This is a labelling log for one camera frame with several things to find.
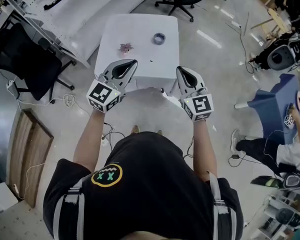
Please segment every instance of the smiley face patch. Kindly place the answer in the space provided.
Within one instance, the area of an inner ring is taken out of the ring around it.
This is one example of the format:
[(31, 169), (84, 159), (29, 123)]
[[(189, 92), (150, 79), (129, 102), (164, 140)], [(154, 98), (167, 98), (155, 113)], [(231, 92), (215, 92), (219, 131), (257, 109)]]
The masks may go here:
[(111, 163), (94, 173), (91, 177), (93, 184), (103, 188), (117, 184), (122, 178), (123, 170), (120, 165)]

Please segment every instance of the white cloth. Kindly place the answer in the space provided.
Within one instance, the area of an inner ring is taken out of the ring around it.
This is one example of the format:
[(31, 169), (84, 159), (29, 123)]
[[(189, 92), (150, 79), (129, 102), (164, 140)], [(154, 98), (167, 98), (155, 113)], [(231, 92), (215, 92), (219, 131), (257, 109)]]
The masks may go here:
[(297, 166), (300, 164), (300, 143), (279, 145), (276, 152), (276, 163)]

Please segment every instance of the blue tape roll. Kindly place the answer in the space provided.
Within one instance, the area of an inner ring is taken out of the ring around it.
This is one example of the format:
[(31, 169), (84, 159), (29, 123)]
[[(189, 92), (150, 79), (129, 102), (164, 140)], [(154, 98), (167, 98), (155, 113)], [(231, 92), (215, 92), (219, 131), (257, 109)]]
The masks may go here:
[(154, 34), (153, 36), (153, 42), (156, 44), (156, 45), (162, 45), (166, 40), (166, 36), (162, 33), (156, 33)]

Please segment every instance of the shelf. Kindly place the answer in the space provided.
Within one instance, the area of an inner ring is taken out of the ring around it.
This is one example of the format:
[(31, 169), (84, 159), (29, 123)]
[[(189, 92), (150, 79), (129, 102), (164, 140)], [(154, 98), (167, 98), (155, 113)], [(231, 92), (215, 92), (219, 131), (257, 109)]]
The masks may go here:
[(96, 12), (111, 0), (66, 0), (48, 10), (52, 22), (65, 35), (74, 35)]
[(78, 50), (84, 58), (88, 59), (100, 44), (108, 18), (115, 14), (130, 13), (143, 1), (111, 0), (71, 37), (72, 47)]

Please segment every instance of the tile floor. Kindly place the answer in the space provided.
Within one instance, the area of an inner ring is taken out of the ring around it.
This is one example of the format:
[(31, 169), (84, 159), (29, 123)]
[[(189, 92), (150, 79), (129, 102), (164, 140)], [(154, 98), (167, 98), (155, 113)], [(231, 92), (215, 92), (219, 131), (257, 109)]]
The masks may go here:
[[(133, 13), (168, 14), (171, 7), (169, 5), (155, 7), (155, 1), (160, 0), (144, 1)], [(250, 181), (259, 175), (272, 175), (272, 173), (263, 165), (246, 161), (237, 168), (229, 166), (228, 158), (232, 154), (231, 133), (235, 128), (251, 136), (262, 135), (262, 126), (255, 111), (249, 108), (235, 110), (234, 104), (252, 99), (259, 88), (269, 91), (279, 81), (280, 73), (269, 70), (249, 74), (246, 71), (242, 63), (245, 61), (245, 55), (238, 34), (240, 30), (232, 22), (240, 24), (243, 32), (249, 15), (242, 41), (247, 54), (251, 52), (258, 54), (263, 49), (259, 44), (262, 33), (258, 28), (251, 31), (250, 27), (269, 19), (269, 16), (259, 0), (203, 0), (190, 11), (194, 15), (193, 23), (189, 22), (188, 16), (181, 10), (177, 9), (173, 13), (173, 16), (178, 19), (180, 65), (200, 73), (212, 94), (215, 112), (209, 118), (208, 126), (217, 156), (218, 175), (227, 178), (231, 186), (237, 190), (244, 219), (249, 222), (262, 205), (265, 196), (271, 191), (265, 187), (252, 185)], [(219, 45), (211, 43), (198, 32), (205, 33)], [(76, 96), (78, 105), (89, 113), (92, 108), (88, 105), (85, 96), (94, 78), (97, 53), (98, 51), (90, 58), (90, 68), (84, 68), (78, 63), (76, 66), (70, 66), (62, 74), (74, 84), (75, 90), (72, 93)], [(55, 86), (55, 96), (62, 97), (68, 92), (69, 90), (59, 84)], [(76, 144), (88, 121), (88, 115), (77, 105), (71, 108), (65, 107), (61, 100), (54, 105), (36, 106), (33, 109), (54, 136), (37, 195), (37, 208), (42, 211), (44, 194), (56, 163), (61, 158), (72, 160)], [(105, 121), (125, 135), (130, 132), (133, 125), (140, 126), (142, 131), (161, 129), (164, 135), (184, 153), (187, 152), (192, 138), (193, 125), (186, 113), (164, 99), (156, 89), (128, 93), (122, 103), (106, 114)], [(119, 139), (119, 134), (113, 135), (113, 143)], [(109, 153), (109, 145), (101, 147), (97, 168), (104, 165)], [(191, 158), (187, 158), (186, 162), (192, 167)], [(256, 226), (253, 224), (257, 223), (258, 219), (255, 218), (253, 223), (244, 230), (242, 239), (249, 238)]]

